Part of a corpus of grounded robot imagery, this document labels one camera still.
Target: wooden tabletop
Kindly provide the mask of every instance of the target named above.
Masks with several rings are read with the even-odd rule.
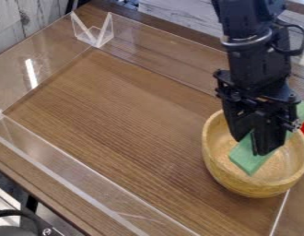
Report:
[[[95,24],[103,11],[94,3],[79,13]],[[168,41],[168,35],[162,34],[158,38]],[[210,94],[158,73],[162,65],[156,60],[147,69],[111,54],[108,48],[106,52],[90,49],[6,114],[199,235],[267,235],[283,196],[258,200],[232,194],[216,183],[203,163],[203,125],[222,108],[211,95],[212,72],[227,66],[227,56],[200,46],[199,54],[198,46],[195,42],[184,45],[199,57],[188,60],[191,69],[198,59],[204,59],[198,79]],[[152,50],[144,54],[140,60],[148,61]],[[178,54],[168,52],[168,70],[182,63]],[[304,79],[292,81],[304,95]],[[2,144],[0,150],[0,170],[83,232],[134,235],[123,226],[106,225],[103,212]],[[294,233],[296,216],[287,223]]]

